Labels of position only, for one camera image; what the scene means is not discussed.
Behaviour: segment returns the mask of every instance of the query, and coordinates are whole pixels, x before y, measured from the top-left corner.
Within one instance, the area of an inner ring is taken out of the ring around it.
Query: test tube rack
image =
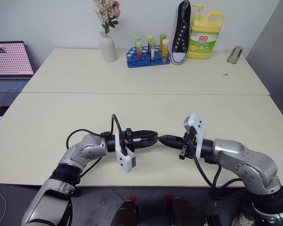
[[[148,51],[148,46],[142,47],[142,58],[138,59],[136,56],[135,47],[132,47],[127,53],[127,64],[129,68],[133,67],[147,67],[147,66],[157,66],[157,65],[168,65],[170,63],[169,57],[170,53],[168,51],[168,55],[166,57],[166,61],[162,61],[161,50],[159,46],[155,46],[155,56],[154,61],[151,61],[150,53]]]

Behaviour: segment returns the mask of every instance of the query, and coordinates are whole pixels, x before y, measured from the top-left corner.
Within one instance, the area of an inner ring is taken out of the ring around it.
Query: laptop keyboard
[[[21,92],[28,81],[0,81],[0,92]]]

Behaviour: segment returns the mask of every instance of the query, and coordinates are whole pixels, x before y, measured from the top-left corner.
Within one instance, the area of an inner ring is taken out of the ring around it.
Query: white vase
[[[113,62],[117,60],[117,53],[115,51],[115,46],[113,39],[106,34],[105,31],[100,32],[100,49],[103,54],[103,58],[107,62]]]

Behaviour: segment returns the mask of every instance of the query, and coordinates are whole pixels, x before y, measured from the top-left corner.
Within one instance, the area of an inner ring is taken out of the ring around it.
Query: bottle handle
[[[215,20],[210,20],[211,16],[218,16],[219,17],[219,20],[215,21]],[[208,14],[207,14],[207,20],[210,22],[210,23],[215,23],[217,25],[222,25],[223,23],[223,20],[225,18],[223,12],[218,12],[218,11],[210,11]]]

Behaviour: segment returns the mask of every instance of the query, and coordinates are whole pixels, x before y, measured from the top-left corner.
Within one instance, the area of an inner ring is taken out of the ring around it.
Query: test tube
[[[134,45],[136,44],[137,41],[140,41],[142,38],[139,36],[139,35],[136,35],[134,37]]]
[[[166,39],[166,34],[161,34],[159,37],[160,37],[159,49],[162,51],[162,40]]]
[[[155,45],[156,45],[156,42],[154,40],[151,40],[150,41],[150,57],[151,57],[151,64],[153,64],[155,62]]]
[[[137,41],[135,43],[136,46],[136,56],[138,59],[142,59],[142,42],[141,41]]]
[[[162,40],[162,53],[161,53],[163,63],[166,61],[166,57],[168,56],[168,45],[169,45],[169,40],[163,39]]]
[[[147,35],[147,40],[148,40],[148,51],[150,52],[150,41],[154,39],[154,36],[152,34]]]

